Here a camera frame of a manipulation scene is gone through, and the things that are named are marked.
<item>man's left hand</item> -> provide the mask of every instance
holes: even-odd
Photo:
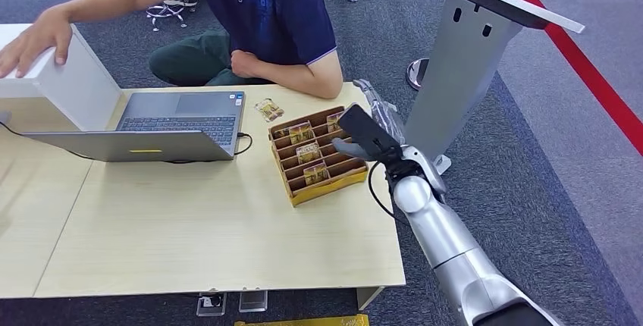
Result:
[[[242,78],[256,77],[256,67],[261,63],[256,55],[250,52],[244,52],[240,49],[232,51],[230,61],[232,65],[232,73]]]

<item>laptop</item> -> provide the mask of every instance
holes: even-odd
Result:
[[[245,94],[136,92],[116,131],[24,133],[98,161],[230,161]]]

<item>white box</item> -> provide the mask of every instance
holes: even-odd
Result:
[[[0,49],[29,26],[0,24]],[[23,78],[14,70],[0,79],[0,99],[44,97],[78,130],[104,130],[122,92],[76,27],[72,30],[64,66],[54,62],[55,49],[47,49]]]

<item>black cable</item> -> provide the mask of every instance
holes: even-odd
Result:
[[[250,134],[241,133],[241,132],[237,133],[237,138],[243,138],[244,136],[247,136],[250,138],[250,144],[248,144],[248,146],[244,150],[235,152],[234,155],[239,155],[241,153],[244,153],[252,146],[252,136]],[[166,161],[165,163],[170,163],[171,165],[188,165],[190,163],[212,163],[212,162],[214,161]]]
[[[377,166],[379,166],[380,164],[381,164],[380,161],[375,162],[373,167],[371,167],[371,171],[369,172],[369,191],[371,191],[371,196],[373,196],[373,199],[378,203],[378,205],[380,205],[381,209],[384,210],[384,212],[386,212],[389,216],[391,216],[395,221],[397,221],[398,223],[400,223],[400,224],[402,224],[404,226],[411,227],[411,225],[409,225],[406,221],[400,220],[397,216],[394,215],[394,213],[392,211],[389,211],[389,209],[386,208],[386,206],[384,206],[381,203],[381,201],[378,198],[378,196],[375,195],[375,190],[373,190],[372,178],[373,178],[373,172],[375,172],[375,168]]]
[[[245,153],[245,152],[246,152],[248,149],[250,149],[250,147],[252,146],[252,136],[251,136],[250,134],[241,133],[241,132],[237,133],[237,138],[243,138],[244,136],[247,136],[247,137],[249,137],[249,138],[250,138],[250,144],[248,144],[248,146],[247,146],[244,150],[241,150],[241,151],[239,151],[239,152],[234,153],[235,155],[239,155],[239,154],[241,154],[241,153]]]
[[[9,130],[9,133],[12,133],[12,134],[14,134],[14,135],[18,135],[18,136],[22,136],[22,137],[24,137],[24,135],[22,135],[21,133],[18,133],[18,132],[16,132],[16,131],[13,131],[10,127],[8,127],[8,126],[7,126],[7,124],[3,123],[2,121],[0,121],[0,125],[2,125],[3,127],[5,127],[5,129],[6,129],[6,130]],[[75,156],[77,156],[78,158],[93,160],[93,158],[86,157],[85,155],[82,155],[82,154],[74,153],[74,152],[72,152],[71,150],[68,150],[68,152],[69,152],[69,153],[71,153],[71,154],[73,154],[73,155],[75,155]]]

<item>red tape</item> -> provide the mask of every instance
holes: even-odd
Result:
[[[540,0],[526,0],[544,8]],[[631,108],[620,98],[601,72],[589,61],[585,53],[576,45],[567,32],[555,25],[549,24],[544,30],[551,41],[563,54],[569,65],[579,75],[583,83],[603,106],[607,114],[614,120],[629,142],[643,155],[643,123]]]

